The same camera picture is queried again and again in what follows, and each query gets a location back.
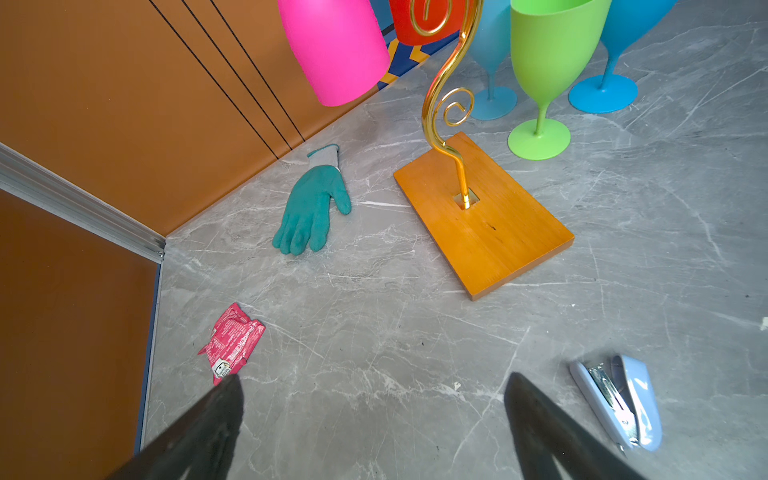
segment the blue baseboard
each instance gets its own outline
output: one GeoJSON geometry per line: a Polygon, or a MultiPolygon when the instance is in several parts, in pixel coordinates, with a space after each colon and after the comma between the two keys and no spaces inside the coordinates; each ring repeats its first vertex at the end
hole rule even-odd
{"type": "Polygon", "coordinates": [[[157,265],[157,275],[154,279],[154,298],[152,299],[152,313],[149,322],[149,335],[147,336],[147,357],[144,361],[144,382],[141,384],[141,405],[139,406],[139,423],[136,427],[136,443],[134,455],[141,450],[141,440],[144,433],[144,416],[147,414],[147,392],[149,390],[149,375],[152,367],[152,343],[154,341],[154,321],[157,312],[157,300],[160,295],[160,271],[161,265],[157,265]]]}

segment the wooden base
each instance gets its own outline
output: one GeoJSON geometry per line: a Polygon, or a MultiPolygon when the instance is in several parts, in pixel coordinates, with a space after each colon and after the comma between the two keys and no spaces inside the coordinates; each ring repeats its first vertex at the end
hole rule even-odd
{"type": "Polygon", "coordinates": [[[478,203],[453,200],[453,160],[435,150],[395,172],[395,180],[473,300],[570,247],[574,234],[463,132],[448,140],[461,152],[478,203]]]}

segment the crumpled wrapper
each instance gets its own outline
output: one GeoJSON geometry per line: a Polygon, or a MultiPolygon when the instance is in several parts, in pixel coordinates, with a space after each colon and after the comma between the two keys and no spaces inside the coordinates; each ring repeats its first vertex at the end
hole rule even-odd
{"type": "Polygon", "coordinates": [[[208,355],[208,362],[214,371],[214,385],[243,368],[265,329],[259,320],[248,318],[236,303],[219,317],[210,334],[210,343],[197,353],[208,355]]]}

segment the stapler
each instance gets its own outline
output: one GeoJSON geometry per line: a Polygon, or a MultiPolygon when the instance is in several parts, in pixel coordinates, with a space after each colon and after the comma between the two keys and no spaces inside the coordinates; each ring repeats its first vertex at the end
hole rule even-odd
{"type": "Polygon", "coordinates": [[[648,368],[626,355],[611,359],[610,375],[606,368],[603,363],[570,365],[578,388],[621,451],[637,446],[655,451],[661,445],[661,420],[648,368]]]}

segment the marble tile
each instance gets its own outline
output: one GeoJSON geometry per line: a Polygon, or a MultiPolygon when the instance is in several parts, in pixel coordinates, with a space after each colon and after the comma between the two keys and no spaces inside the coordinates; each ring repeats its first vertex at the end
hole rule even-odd
{"type": "MultiPolygon", "coordinates": [[[[613,114],[550,108],[573,143],[530,162],[506,147],[520,103],[462,129],[576,235],[473,303],[392,173],[428,150],[421,68],[312,137],[168,239],[147,435],[211,387],[204,357],[232,302],[266,325],[241,371],[230,478],[520,478],[502,392],[523,372],[606,445],[567,364],[648,364],[664,423],[648,478],[763,478],[768,450],[768,4],[678,2],[617,68],[640,96],[613,114]],[[306,154],[336,142],[353,199],[319,253],[270,241],[306,154]]],[[[601,72],[598,47],[583,78],[601,72]]],[[[482,89],[470,60],[451,86],[482,89]]],[[[441,127],[444,135],[451,129],[441,127]]]]}

